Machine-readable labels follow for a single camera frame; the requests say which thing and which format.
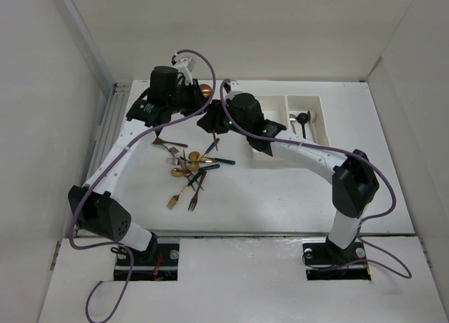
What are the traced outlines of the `black handle fork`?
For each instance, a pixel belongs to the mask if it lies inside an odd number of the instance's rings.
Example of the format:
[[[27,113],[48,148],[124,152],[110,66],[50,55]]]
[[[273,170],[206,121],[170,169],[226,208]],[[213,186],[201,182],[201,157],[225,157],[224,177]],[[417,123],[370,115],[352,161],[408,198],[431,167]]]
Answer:
[[[212,136],[213,136],[213,144],[215,147],[215,150],[218,151],[218,142],[220,141],[220,139],[218,138],[216,132],[212,132]]]

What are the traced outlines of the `silver spoon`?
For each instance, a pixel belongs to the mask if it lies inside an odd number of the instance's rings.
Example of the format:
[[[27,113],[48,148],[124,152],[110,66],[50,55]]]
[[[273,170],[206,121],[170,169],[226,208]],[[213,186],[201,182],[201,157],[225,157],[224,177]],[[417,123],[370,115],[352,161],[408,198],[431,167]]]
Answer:
[[[293,133],[297,133],[296,127],[295,127],[296,123],[297,123],[297,117],[295,114],[289,114],[289,122],[290,122],[290,126],[291,126]]]

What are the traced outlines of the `black plastic spoon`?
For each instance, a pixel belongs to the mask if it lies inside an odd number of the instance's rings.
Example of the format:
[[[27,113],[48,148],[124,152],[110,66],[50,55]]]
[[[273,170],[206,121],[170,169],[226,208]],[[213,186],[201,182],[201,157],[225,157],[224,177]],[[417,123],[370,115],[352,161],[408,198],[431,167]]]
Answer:
[[[302,127],[302,137],[304,139],[307,138],[307,133],[306,133],[306,125],[309,122],[308,120],[308,116],[306,112],[301,112],[297,115],[297,122],[301,125]]]

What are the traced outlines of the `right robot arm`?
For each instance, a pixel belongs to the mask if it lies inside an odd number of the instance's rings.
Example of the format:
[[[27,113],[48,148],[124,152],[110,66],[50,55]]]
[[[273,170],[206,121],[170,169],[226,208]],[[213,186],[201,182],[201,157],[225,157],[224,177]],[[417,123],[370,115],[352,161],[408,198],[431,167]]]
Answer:
[[[225,106],[212,100],[197,125],[208,133],[234,131],[245,135],[254,150],[295,163],[328,181],[336,214],[325,254],[335,263],[349,256],[362,215],[379,189],[364,152],[333,152],[299,137],[283,124],[266,119],[260,103],[249,93],[237,94]]]

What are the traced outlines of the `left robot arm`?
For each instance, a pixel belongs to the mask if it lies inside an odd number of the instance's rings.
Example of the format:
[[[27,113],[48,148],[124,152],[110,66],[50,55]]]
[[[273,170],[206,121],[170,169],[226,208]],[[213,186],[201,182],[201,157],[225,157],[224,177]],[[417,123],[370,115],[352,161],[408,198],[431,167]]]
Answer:
[[[152,263],[157,255],[156,235],[138,225],[119,200],[145,150],[163,128],[172,125],[172,116],[195,116],[207,102],[186,60],[155,67],[149,87],[130,106],[118,138],[97,171],[69,191],[70,228],[120,244],[141,264]]]

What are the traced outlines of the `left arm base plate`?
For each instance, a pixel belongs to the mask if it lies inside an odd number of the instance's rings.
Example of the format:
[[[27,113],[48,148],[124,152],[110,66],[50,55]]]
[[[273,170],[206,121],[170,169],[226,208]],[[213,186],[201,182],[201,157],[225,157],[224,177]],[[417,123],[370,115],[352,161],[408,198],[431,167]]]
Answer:
[[[116,255],[113,280],[125,281],[129,272],[130,256],[124,248],[119,246],[113,246],[110,251]],[[133,251],[133,256],[134,264],[130,281],[177,281],[180,257],[179,238],[159,238],[156,251],[151,258],[138,251]]]

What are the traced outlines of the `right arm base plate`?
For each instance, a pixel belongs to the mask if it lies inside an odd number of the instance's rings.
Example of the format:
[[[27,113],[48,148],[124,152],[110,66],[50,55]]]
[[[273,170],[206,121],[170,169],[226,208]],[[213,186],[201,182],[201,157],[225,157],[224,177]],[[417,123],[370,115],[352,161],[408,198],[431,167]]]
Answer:
[[[305,242],[302,250],[308,281],[371,280],[361,242],[352,242],[346,249],[327,241]]]

